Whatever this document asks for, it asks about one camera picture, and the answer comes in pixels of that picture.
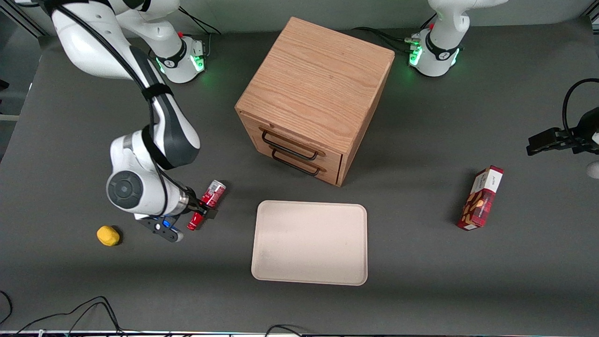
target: green led light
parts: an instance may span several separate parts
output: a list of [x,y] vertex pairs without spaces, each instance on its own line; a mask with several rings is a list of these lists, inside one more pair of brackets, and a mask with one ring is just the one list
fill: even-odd
[[160,67],[160,72],[163,73],[163,74],[166,74],[164,72],[164,68],[162,68],[162,64],[160,63],[160,60],[158,60],[158,58],[156,58],[156,62],[158,62],[158,66]]
[[455,51],[455,55],[453,56],[453,61],[451,61],[451,65],[455,64],[456,59],[458,58],[459,48]]
[[191,58],[191,61],[193,62],[193,66],[195,67],[195,69],[198,72],[204,70],[204,58],[203,57],[189,55],[189,58]]
[[422,47],[418,47],[416,50],[414,50],[414,52],[412,52],[412,54],[414,55],[410,57],[410,64],[416,66],[418,61],[420,61],[420,56],[422,55]]

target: gray table surface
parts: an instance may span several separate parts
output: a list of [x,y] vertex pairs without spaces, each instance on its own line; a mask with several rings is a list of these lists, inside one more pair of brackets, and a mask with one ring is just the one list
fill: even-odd
[[[3,329],[103,294],[129,329],[599,335],[599,181],[585,175],[595,158],[525,151],[529,136],[560,126],[570,85],[599,75],[588,20],[472,28],[457,65],[437,79],[398,55],[342,188],[257,153],[233,109],[276,36],[214,36],[207,72],[171,86],[202,141],[197,160],[171,176],[196,191],[230,182],[218,217],[177,244],[104,192],[110,142],[147,123],[139,91],[85,74],[56,40],[43,43],[0,165],[0,289],[15,306]],[[597,94],[588,85],[573,95],[571,123]],[[491,164],[506,172],[487,226],[464,232],[455,223],[474,174]],[[366,284],[255,280],[263,200],[364,205]],[[102,246],[102,225],[120,226],[124,243]],[[98,309],[78,328],[110,327]]]

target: wooden cabinet top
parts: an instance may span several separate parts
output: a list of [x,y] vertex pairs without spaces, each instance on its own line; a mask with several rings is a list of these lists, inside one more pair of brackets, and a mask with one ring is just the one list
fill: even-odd
[[342,153],[377,102],[395,53],[292,17],[235,108]]

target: drawer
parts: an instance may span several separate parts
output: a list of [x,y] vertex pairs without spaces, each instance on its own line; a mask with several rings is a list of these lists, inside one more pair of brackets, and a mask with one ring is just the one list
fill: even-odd
[[306,145],[250,117],[240,115],[258,152],[301,169],[304,173],[333,185],[337,184],[341,155]]

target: yellow sponge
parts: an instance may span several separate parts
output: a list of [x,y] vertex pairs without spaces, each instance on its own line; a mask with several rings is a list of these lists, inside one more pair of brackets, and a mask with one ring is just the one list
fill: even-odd
[[105,246],[115,246],[119,243],[120,235],[110,226],[102,226],[96,232],[98,240]]

